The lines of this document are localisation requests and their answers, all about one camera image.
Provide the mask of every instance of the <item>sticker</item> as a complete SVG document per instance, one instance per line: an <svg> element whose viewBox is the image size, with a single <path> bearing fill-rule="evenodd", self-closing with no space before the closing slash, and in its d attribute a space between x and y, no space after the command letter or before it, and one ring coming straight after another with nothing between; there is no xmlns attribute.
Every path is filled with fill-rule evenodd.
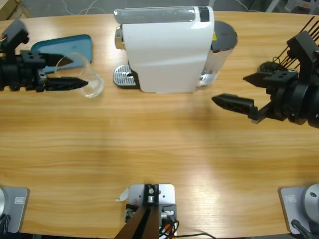
<svg viewBox="0 0 319 239"><path fill-rule="evenodd" d="M24 204L25 198L24 197L15 197L15 204Z"/></svg>
<svg viewBox="0 0 319 239"><path fill-rule="evenodd" d="M213 41L217 41L217 35L216 35L216 32L214 32L214 34L213 34Z"/></svg>
<svg viewBox="0 0 319 239"><path fill-rule="evenodd" d="M296 200L296 197L295 195L288 195L286 196L286 202L287 203L295 203L297 200Z"/></svg>
<svg viewBox="0 0 319 239"><path fill-rule="evenodd" d="M129 197L129 189L126 188L126 189L124 189L124 191L120 194L120 197L117 198L115 201L117 201L117 202L123 202L123 201L127 200L128 197Z"/></svg>

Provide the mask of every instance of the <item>wood grain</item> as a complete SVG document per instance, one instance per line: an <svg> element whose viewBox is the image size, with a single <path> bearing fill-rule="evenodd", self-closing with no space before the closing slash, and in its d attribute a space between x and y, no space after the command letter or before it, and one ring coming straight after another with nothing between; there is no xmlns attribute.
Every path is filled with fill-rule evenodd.
<svg viewBox="0 0 319 239"><path fill-rule="evenodd" d="M0 184L27 187L23 232L114 237L131 184L176 187L180 234L217 237L286 233L278 189L319 181L319 131L266 119L259 125L218 107L223 92L268 101L242 78L286 46L307 15L217 12L239 43L216 82L193 94L123 90L113 70L126 63L114 47L111 15L26 19L30 42L89 34L101 95L70 92L0 94ZM10 21L0 23L2 32Z"/></svg>

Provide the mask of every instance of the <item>blue tray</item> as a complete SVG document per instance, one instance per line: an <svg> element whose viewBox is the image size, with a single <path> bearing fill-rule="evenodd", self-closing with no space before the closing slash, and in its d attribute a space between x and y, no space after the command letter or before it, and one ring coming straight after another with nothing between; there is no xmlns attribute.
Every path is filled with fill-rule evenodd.
<svg viewBox="0 0 319 239"><path fill-rule="evenodd" d="M34 44L31 50L62 55L78 52L85 56L89 62L92 62L92 39L86 34L40 41ZM68 65L71 68L79 66L76 62ZM43 70L45 73L52 73L54 72L54 68L54 66L46 66Z"/></svg>

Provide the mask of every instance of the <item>clear glass cup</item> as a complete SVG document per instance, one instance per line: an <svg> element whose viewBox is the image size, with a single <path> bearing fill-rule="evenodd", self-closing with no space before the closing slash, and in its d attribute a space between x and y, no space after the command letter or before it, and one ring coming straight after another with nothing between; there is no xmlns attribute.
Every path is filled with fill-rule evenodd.
<svg viewBox="0 0 319 239"><path fill-rule="evenodd" d="M104 81L98 73L92 68L90 62L80 53L70 53L59 60L54 69L56 77L77 77L88 84L77 89L78 92L88 98L92 98L101 93L104 87Z"/></svg>

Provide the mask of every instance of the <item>coffee machine lid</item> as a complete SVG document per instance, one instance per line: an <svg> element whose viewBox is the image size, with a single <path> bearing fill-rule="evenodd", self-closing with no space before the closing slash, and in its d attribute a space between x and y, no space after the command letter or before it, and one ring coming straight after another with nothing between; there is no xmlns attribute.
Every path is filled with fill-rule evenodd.
<svg viewBox="0 0 319 239"><path fill-rule="evenodd" d="M237 45L237 33L233 27L222 21L215 21L211 50L216 53L233 49Z"/></svg>

